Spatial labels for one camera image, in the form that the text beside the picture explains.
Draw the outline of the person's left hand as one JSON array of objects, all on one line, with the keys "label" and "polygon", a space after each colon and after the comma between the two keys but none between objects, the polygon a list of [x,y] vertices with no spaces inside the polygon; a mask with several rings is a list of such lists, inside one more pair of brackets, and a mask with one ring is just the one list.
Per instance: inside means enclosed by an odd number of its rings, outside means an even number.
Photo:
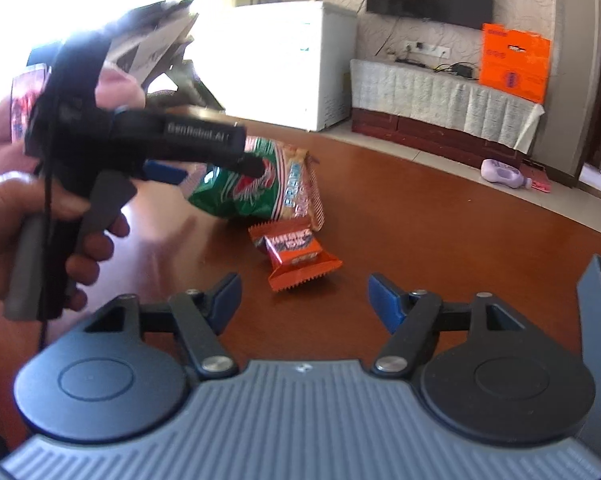
[{"label": "person's left hand", "polygon": [[[143,108],[145,94],[138,81],[117,66],[106,64],[95,90],[96,104],[102,108],[127,106]],[[11,142],[11,97],[0,101],[0,301],[10,288],[15,253],[25,220],[44,211],[44,183],[32,175],[37,159],[23,153],[23,143]],[[87,200],[67,192],[58,182],[52,192],[52,218],[78,220],[88,210]],[[70,255],[65,269],[81,285],[93,285],[100,263],[114,255],[114,243],[104,231],[88,234],[78,254]]]}]

